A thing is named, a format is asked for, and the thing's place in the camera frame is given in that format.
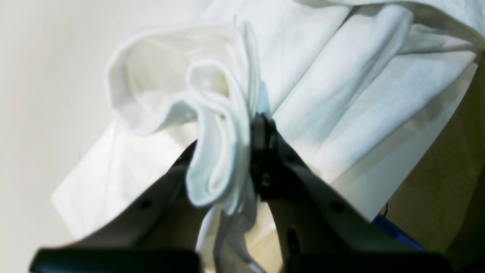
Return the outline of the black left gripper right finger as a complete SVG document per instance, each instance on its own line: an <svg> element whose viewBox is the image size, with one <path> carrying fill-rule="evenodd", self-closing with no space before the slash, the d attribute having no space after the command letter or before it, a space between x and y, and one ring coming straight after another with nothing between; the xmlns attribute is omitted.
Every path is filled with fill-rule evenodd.
<svg viewBox="0 0 485 273"><path fill-rule="evenodd" d="M315 175L257 114L251 123L250 173L269 205L283 273L450 273L444 256L420 252L371 225Z"/></svg>

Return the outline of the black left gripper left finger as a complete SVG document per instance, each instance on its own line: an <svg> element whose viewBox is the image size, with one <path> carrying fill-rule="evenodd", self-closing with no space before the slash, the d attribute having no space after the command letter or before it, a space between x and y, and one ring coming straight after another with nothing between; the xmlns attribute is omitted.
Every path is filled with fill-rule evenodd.
<svg viewBox="0 0 485 273"><path fill-rule="evenodd" d="M108 224L85 238L41 248L31 273L202 273L196 253L208 207L188 200L185 180L196 142Z"/></svg>

